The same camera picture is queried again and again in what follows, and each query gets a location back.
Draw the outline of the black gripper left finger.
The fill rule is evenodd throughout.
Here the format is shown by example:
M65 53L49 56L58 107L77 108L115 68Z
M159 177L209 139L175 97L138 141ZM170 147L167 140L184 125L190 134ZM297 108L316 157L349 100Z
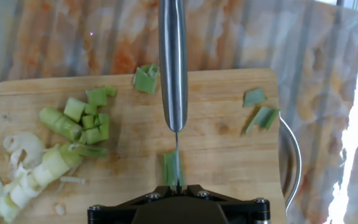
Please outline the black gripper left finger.
M141 206L170 197L171 195L172 190L170 187L158 186L153 192L113 207L100 204L92 205L87 209L88 224L132 223L136 212Z

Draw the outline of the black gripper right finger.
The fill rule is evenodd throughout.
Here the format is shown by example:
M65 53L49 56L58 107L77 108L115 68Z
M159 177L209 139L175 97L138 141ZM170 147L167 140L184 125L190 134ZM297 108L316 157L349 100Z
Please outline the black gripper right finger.
M219 208L219 218L226 223L271 224L270 202L263 197L252 200L239 200L202 188L188 185L186 196L196 197L215 203Z

